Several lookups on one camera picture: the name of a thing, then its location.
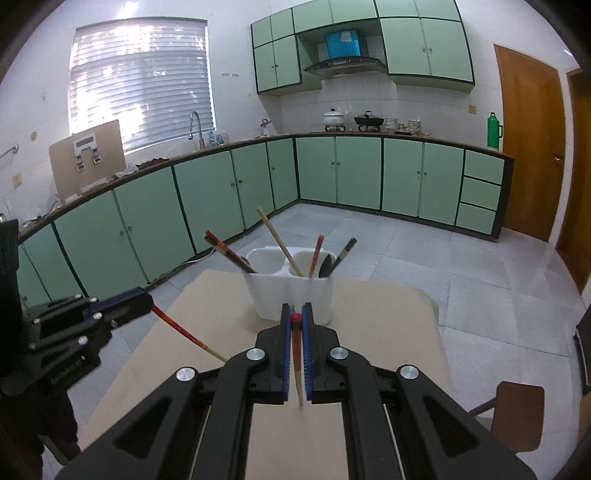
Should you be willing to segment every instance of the red-tipped chopstick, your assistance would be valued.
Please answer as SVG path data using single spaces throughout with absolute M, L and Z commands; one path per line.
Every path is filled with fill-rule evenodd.
M 291 320 L 291 349 L 294 358 L 295 390 L 300 406 L 304 404 L 301 389 L 301 313 L 292 313 Z
M 205 232 L 205 241 L 226 257 L 230 262 L 236 265 L 240 270 L 246 273 L 256 273 L 255 269 L 246 263 L 240 256 L 234 252 L 229 246 L 222 242 L 209 230 Z
M 308 275 L 310 278 L 314 275 L 314 270 L 316 269 L 316 264 L 318 263 L 318 256 L 320 255 L 320 248 L 322 247 L 322 242 L 324 242 L 324 235 L 318 236 L 318 241 L 316 242 L 316 249 L 314 250 L 314 256 L 312 257 L 312 263 L 310 264 L 310 274 Z
M 152 312 L 158 315 L 161 319 L 163 319 L 166 323 L 168 323 L 172 328 L 174 328 L 178 333 L 183 335 L 186 339 L 191 340 L 195 345 L 200 348 L 203 348 L 207 353 L 210 353 L 215 358 L 220 359 L 222 362 L 226 363 L 228 361 L 227 358 L 217 353 L 215 350 L 209 348 L 205 343 L 199 340 L 197 337 L 186 331 L 183 327 L 181 327 L 177 322 L 175 322 L 172 318 L 166 315 L 162 310 L 160 310 L 156 305 L 152 305 Z

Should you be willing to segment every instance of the chair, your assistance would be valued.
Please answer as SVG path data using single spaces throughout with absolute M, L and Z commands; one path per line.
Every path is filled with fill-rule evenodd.
M 501 382 L 496 397 L 469 413 L 480 415 L 494 408 L 491 433 L 513 452 L 532 452 L 540 446 L 544 426 L 544 389 Z

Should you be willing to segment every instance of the drawer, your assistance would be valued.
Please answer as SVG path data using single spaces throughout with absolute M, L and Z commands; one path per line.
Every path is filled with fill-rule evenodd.
M 501 187 L 485 181 L 464 177 L 461 202 L 496 210 L 499 205 Z
M 460 203 L 457 210 L 456 226 L 490 235 L 495 223 L 496 212 L 473 205 Z
M 464 175 L 492 181 L 500 185 L 503 183 L 504 168 L 505 160 L 502 158 L 466 150 Z

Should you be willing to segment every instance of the table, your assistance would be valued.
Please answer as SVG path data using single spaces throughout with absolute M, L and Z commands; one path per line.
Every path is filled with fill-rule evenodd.
M 241 274 L 213 270 L 188 285 L 167 313 L 227 357 L 253 347 L 260 330 L 276 325 L 256 315 Z M 364 355 L 372 365 L 390 370 L 416 365 L 451 394 L 437 318 L 437 305 L 421 290 L 346 280 L 335 282 L 333 316 L 327 326 L 337 331 L 341 345 Z M 164 322 L 157 323 L 82 428 L 80 446 L 91 444 L 177 369 L 205 371 L 221 365 Z M 279 476 L 348 477 L 340 406 L 299 407 L 293 374 L 286 405 L 255 405 L 252 417 L 246 478 Z

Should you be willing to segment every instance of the electrical outlet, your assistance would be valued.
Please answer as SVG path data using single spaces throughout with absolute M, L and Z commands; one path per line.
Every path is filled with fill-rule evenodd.
M 22 175 L 20 173 L 17 173 L 12 177 L 12 185 L 15 188 L 18 188 L 22 185 Z

